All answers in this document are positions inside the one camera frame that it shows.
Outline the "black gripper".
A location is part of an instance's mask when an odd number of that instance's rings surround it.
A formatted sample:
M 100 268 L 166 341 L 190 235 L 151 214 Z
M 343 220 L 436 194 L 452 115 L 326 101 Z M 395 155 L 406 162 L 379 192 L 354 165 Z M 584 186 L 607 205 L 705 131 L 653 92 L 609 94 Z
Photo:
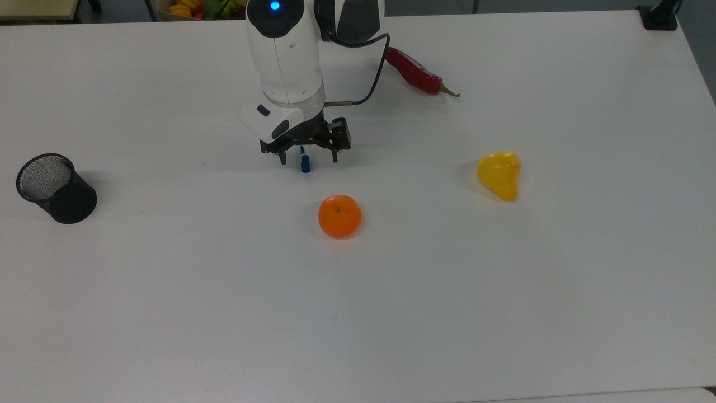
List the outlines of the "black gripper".
M 271 131 L 269 140 L 260 143 L 261 152 L 278 155 L 281 165 L 286 165 L 289 148 L 306 145 L 330 150 L 333 163 L 337 163 L 340 152 L 351 148 L 351 135 L 344 117 L 327 122 L 320 112 L 293 128 L 289 127 L 288 120 L 283 120 Z

